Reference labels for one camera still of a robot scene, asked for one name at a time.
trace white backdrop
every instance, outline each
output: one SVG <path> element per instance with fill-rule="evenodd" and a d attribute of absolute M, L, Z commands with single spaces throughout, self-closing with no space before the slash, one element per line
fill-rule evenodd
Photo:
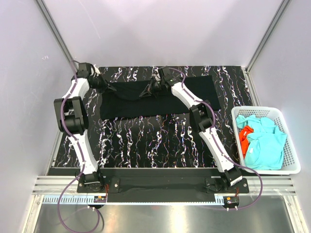
<path fill-rule="evenodd" d="M 0 31 L 0 231 L 17 233 L 51 156 L 53 101 L 72 71 L 34 0 L 0 1 Z"/>
<path fill-rule="evenodd" d="M 311 230 L 311 2 L 295 0 L 251 70 L 260 104 L 280 109 L 301 164 L 292 180 Z"/>
<path fill-rule="evenodd" d="M 245 66 L 281 0 L 45 3 L 79 61 L 101 66 Z"/>

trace clothing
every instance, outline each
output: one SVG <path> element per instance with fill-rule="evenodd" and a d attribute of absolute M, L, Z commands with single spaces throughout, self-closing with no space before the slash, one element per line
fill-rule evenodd
<path fill-rule="evenodd" d="M 258 170 L 281 169 L 287 135 L 267 117 L 256 118 L 251 115 L 245 118 L 239 115 L 236 121 L 238 128 L 248 125 L 254 130 L 247 135 L 250 144 L 244 160 L 245 165 Z"/>
<path fill-rule="evenodd" d="M 239 134 L 239 139 L 240 139 L 240 142 L 241 142 L 243 158 L 245 158 L 245 155 L 246 155 L 246 152 L 247 152 L 247 149 L 248 149 L 248 145 L 249 145 L 249 142 L 247 140 L 247 136 L 250 133 L 252 133 L 252 132 L 254 132 L 254 130 L 251 127 L 249 127 L 248 125 L 246 125 L 244 127 L 244 129 L 242 129 L 242 131 Z"/>
<path fill-rule="evenodd" d="M 189 109 L 168 91 L 162 91 L 157 97 L 140 98 L 140 93 L 148 83 L 149 81 L 110 83 L 117 92 L 103 93 L 100 108 L 101 119 L 149 117 L 189 112 Z M 185 79 L 185 85 L 197 97 L 208 100 L 214 111 L 220 110 L 212 76 L 189 77 Z"/>

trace black cloth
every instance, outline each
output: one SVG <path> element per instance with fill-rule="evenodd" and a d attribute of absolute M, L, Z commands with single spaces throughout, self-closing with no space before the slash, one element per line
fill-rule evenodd
<path fill-rule="evenodd" d="M 103 93 L 100 109 L 101 118 L 149 117 L 189 112 L 189 109 L 169 91 L 162 91 L 157 97 L 140 98 L 140 93 L 148 83 L 149 81 L 110 83 L 117 91 Z M 211 76 L 186 78 L 185 85 L 197 97 L 208 100 L 214 111 L 220 110 L 221 107 Z"/>

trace black marble tabletop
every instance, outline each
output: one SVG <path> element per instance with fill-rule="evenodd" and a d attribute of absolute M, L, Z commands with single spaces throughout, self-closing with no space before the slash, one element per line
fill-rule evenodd
<path fill-rule="evenodd" d="M 241 67 L 175 67 L 187 77 L 212 75 L 219 102 L 218 135 L 232 159 L 238 161 L 231 109 L 252 105 Z M 110 82 L 148 80 L 157 67 L 102 67 Z M 189 114 L 101 120 L 102 96 L 90 90 L 83 102 L 89 118 L 88 137 L 100 167 L 214 167 L 207 145 L 192 133 Z M 63 136 L 55 167 L 79 167 L 73 146 Z"/>

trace plastic basket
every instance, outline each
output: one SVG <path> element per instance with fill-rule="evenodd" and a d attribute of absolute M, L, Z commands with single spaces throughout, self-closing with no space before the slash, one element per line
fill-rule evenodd
<path fill-rule="evenodd" d="M 238 129 L 236 118 L 238 115 L 244 117 L 249 117 L 250 115 L 256 115 L 257 118 L 268 117 L 273 120 L 274 123 L 279 127 L 279 129 L 287 134 L 287 140 L 284 146 L 284 161 L 283 166 L 280 170 L 256 170 L 259 174 L 273 174 L 273 175 L 289 175 L 296 174 L 300 172 L 300 163 L 294 148 L 290 132 L 288 131 L 285 119 L 283 114 L 277 108 L 261 107 L 261 106 L 241 106 L 234 107 L 231 111 L 233 119 L 233 130 L 234 135 L 237 141 L 238 152 L 240 157 L 241 165 L 245 166 L 244 158 L 242 154 L 241 144 L 239 140 L 239 132 L 241 129 Z"/>

